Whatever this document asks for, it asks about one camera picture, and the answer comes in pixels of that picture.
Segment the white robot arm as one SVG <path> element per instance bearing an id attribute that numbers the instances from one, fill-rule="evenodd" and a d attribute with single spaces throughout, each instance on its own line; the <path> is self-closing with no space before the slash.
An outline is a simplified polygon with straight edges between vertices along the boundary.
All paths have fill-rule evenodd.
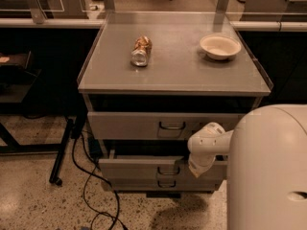
<path id="1" fill-rule="evenodd" d="M 307 230 L 307 105 L 275 104 L 231 131 L 210 123 L 188 140 L 189 169 L 227 160 L 227 230 Z"/>

